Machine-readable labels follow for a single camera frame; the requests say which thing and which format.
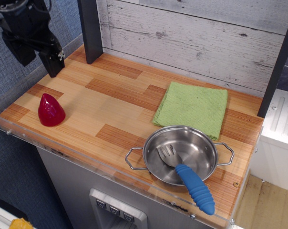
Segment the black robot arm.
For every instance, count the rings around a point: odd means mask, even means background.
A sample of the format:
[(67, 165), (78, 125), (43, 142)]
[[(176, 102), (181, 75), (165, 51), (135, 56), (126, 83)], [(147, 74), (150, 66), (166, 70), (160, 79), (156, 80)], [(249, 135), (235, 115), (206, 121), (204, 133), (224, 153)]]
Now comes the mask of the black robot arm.
[(2, 39), (23, 66), (38, 53), (51, 78), (65, 67), (59, 40), (49, 29), (52, 2), (43, 0), (0, 0)]

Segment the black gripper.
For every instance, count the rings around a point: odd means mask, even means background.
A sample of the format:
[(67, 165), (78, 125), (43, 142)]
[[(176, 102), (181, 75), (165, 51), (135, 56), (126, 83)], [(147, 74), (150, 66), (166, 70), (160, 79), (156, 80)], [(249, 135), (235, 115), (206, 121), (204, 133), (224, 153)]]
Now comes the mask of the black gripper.
[(24, 67), (35, 58), (35, 51), (54, 78), (65, 67), (64, 52), (49, 29), (51, 17), (46, 7), (0, 7), (2, 38), (8, 49)]

